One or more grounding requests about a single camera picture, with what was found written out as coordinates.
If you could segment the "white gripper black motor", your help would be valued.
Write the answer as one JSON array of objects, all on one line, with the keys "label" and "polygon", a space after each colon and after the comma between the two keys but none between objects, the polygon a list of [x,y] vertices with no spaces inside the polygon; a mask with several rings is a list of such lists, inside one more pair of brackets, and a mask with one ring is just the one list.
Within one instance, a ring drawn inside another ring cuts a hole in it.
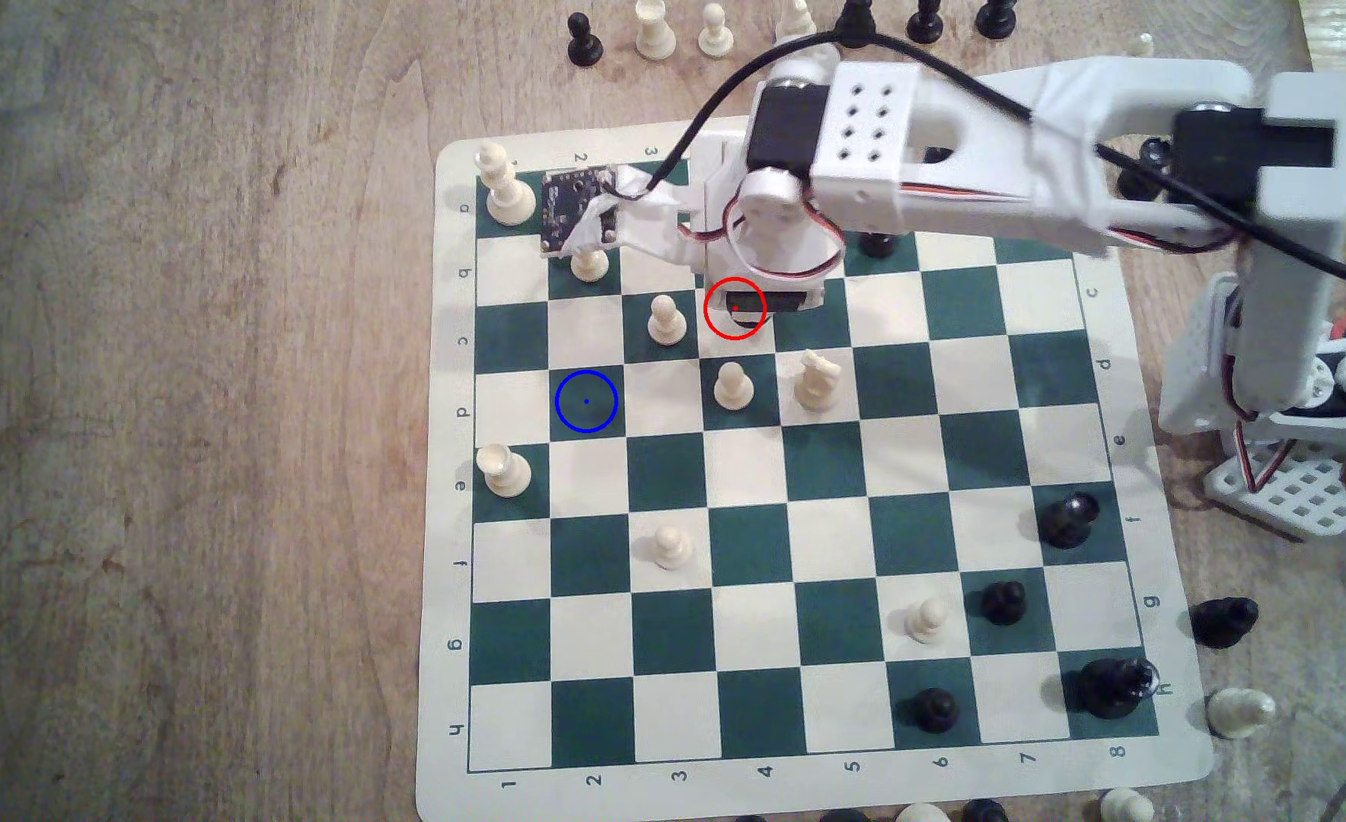
[{"label": "white gripper black motor", "polygon": [[765,320],[824,303],[847,244],[814,209],[806,184],[777,167],[748,170],[740,143],[695,143],[695,231],[716,233],[692,270],[732,320]]}]

